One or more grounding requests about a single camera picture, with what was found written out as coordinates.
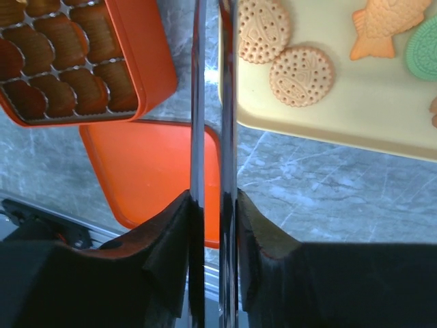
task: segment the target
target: biscuit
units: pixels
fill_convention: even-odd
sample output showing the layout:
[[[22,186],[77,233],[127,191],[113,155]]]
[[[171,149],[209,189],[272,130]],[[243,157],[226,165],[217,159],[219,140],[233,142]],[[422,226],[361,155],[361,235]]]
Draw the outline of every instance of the biscuit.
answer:
[[[358,38],[350,59],[394,58],[393,36],[420,24],[431,3],[432,0],[367,0],[365,9],[352,15]]]
[[[437,81],[437,16],[424,22],[408,41],[406,63],[410,72],[426,81]]]
[[[296,46],[273,62],[270,87],[284,104],[306,107],[330,92],[334,77],[334,65],[327,54],[310,46]]]
[[[431,102],[431,106],[429,107],[429,112],[437,114],[437,97]]]
[[[238,16],[238,54],[250,63],[271,62],[290,41],[290,15],[277,0],[240,0]]]

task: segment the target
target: orange container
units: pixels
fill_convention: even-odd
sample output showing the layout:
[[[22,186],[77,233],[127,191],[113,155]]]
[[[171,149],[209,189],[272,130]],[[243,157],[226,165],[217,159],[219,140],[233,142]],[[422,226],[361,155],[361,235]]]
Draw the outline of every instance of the orange container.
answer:
[[[190,188],[191,126],[140,120],[79,128],[115,218],[127,228],[151,219]],[[220,141],[205,129],[205,245],[219,248]]]
[[[0,3],[0,105],[17,124],[133,120],[175,92],[155,0],[28,2]]]

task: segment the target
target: gray marble countertop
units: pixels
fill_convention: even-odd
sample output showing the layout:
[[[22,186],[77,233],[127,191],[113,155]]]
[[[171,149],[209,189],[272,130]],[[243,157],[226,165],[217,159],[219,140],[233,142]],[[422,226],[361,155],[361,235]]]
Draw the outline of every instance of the gray marble countertop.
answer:
[[[149,118],[189,118],[193,0],[158,0],[178,72]],[[206,118],[220,126],[218,10],[208,4]],[[20,128],[0,111],[0,189],[119,228],[77,128]],[[303,241],[435,242],[437,164],[238,127],[238,184]]]

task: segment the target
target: cookie tray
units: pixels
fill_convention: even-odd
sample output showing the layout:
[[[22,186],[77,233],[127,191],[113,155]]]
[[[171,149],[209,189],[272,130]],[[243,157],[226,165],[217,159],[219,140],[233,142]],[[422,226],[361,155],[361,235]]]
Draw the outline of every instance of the cookie tray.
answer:
[[[367,0],[281,2],[294,26],[289,46],[309,45],[325,51],[335,65],[334,87],[315,105],[289,107],[270,90],[272,63],[257,65],[239,59],[238,122],[265,131],[437,161],[437,129],[432,126],[434,114],[429,112],[437,97],[437,83],[410,74],[404,58],[406,43],[417,27],[394,37],[395,59],[351,61],[356,39],[352,13],[364,8]],[[426,19],[436,13],[434,2]],[[221,79],[218,88],[221,94]]]

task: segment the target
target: metal rod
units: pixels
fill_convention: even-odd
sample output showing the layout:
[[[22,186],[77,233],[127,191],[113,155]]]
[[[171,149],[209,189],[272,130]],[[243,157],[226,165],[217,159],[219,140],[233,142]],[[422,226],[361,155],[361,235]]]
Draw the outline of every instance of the metal rod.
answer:
[[[188,255],[191,327],[205,327],[205,42],[206,0],[196,0],[191,52],[191,185],[193,201]]]
[[[222,22],[223,112],[221,131],[220,326],[238,326],[236,55],[237,1],[218,0]]]

